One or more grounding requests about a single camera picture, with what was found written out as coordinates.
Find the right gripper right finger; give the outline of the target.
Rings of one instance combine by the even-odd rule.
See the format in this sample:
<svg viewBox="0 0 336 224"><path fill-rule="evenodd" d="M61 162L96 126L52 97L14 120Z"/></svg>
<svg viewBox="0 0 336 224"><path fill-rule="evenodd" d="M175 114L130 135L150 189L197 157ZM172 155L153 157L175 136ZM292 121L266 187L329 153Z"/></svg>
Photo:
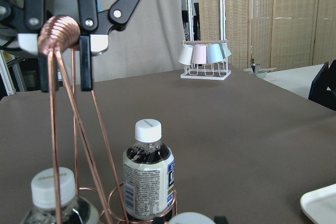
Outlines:
<svg viewBox="0 0 336 224"><path fill-rule="evenodd" d="M214 222L216 224L228 224L228 220L225 216L215 216Z"/></svg>

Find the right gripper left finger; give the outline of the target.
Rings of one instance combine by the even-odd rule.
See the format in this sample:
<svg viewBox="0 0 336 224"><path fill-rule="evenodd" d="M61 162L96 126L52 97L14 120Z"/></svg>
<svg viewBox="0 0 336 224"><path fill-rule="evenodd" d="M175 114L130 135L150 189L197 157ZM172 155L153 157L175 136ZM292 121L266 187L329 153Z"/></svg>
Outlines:
<svg viewBox="0 0 336 224"><path fill-rule="evenodd" d="M153 218L153 224L165 224L165 217Z"/></svg>

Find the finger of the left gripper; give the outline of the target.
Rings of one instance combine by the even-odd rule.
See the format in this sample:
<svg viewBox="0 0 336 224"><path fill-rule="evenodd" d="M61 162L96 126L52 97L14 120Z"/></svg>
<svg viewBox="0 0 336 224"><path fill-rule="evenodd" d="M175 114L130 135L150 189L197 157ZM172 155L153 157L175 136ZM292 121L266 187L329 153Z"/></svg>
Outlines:
<svg viewBox="0 0 336 224"><path fill-rule="evenodd" d="M24 0L22 8L10 0L1 0L1 24L16 31L20 49L39 59L42 92L49 91L47 57L38 49L38 36L45 22L44 0Z"/></svg>
<svg viewBox="0 0 336 224"><path fill-rule="evenodd" d="M123 31L140 0L117 0L99 11L97 0L78 0L81 35L80 81L82 91L93 89L91 57L108 49L109 32Z"/></svg>

